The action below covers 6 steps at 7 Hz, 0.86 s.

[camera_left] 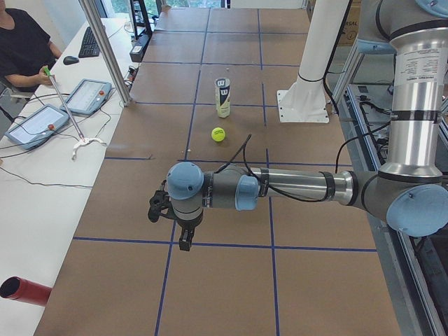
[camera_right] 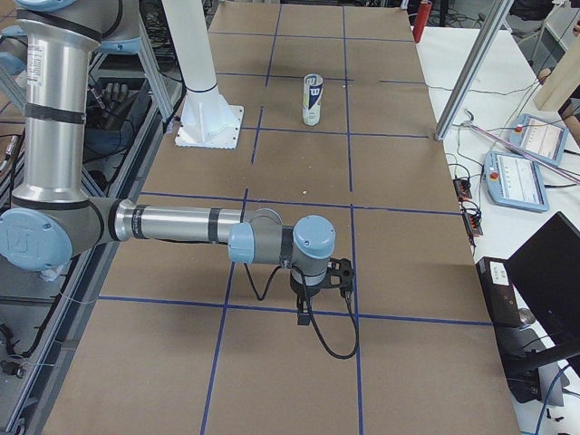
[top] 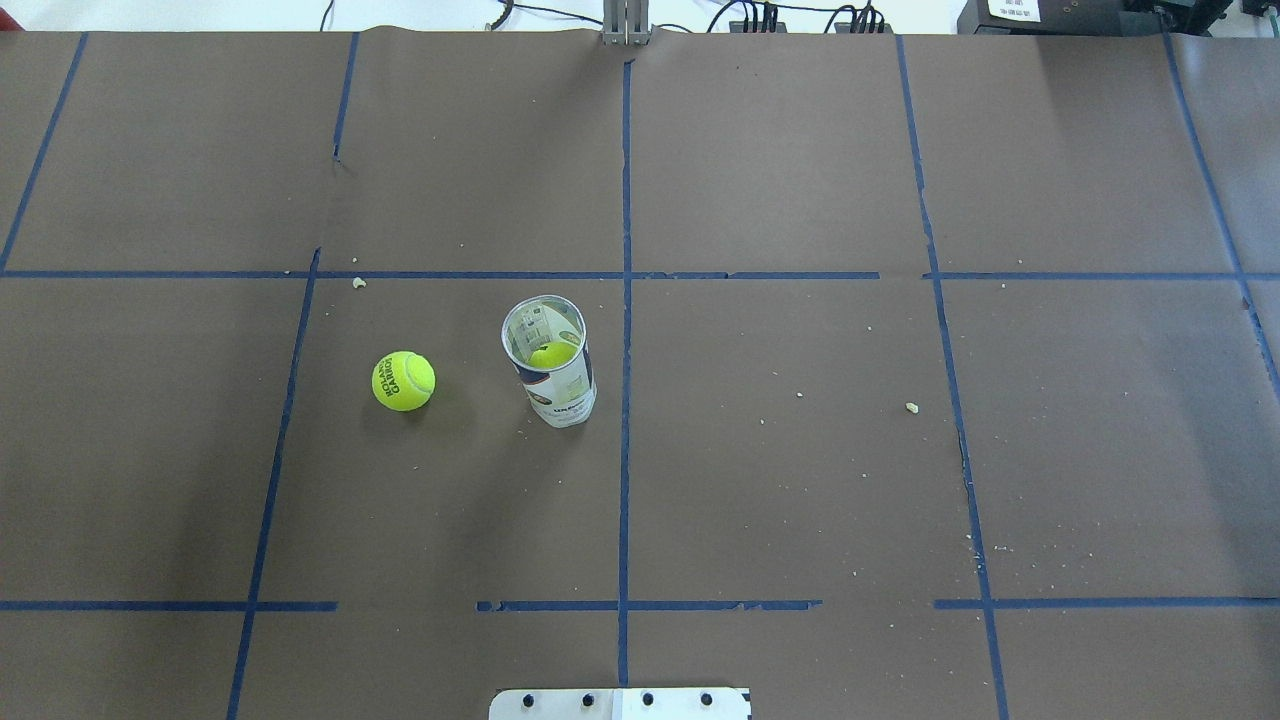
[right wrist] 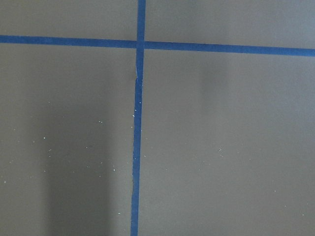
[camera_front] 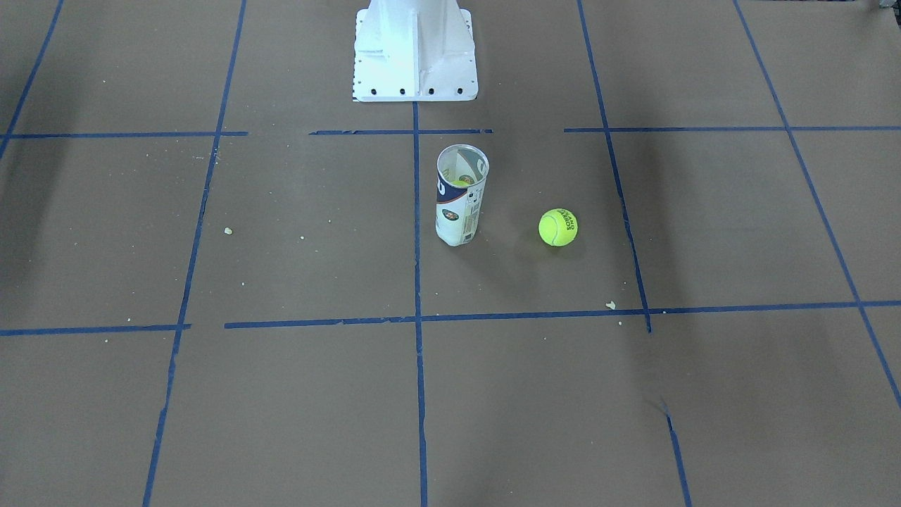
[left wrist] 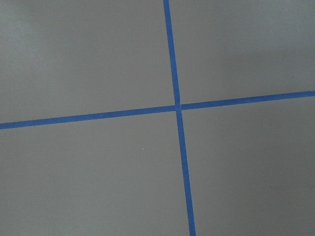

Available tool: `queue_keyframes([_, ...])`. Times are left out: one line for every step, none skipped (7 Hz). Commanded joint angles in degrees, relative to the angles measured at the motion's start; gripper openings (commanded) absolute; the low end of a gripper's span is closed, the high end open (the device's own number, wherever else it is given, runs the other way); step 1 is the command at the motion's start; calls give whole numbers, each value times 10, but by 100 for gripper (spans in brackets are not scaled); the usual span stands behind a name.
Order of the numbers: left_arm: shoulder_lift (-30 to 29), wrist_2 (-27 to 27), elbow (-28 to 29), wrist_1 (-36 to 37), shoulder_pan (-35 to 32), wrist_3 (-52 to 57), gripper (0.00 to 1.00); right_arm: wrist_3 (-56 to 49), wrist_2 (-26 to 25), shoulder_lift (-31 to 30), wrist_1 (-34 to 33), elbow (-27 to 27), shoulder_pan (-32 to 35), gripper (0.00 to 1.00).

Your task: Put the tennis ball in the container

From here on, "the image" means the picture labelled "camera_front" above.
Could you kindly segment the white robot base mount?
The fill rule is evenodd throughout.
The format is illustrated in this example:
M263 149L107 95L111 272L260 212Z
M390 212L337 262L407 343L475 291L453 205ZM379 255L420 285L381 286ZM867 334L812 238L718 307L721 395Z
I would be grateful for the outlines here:
M457 1L371 1L355 18L352 99L473 101L472 16Z

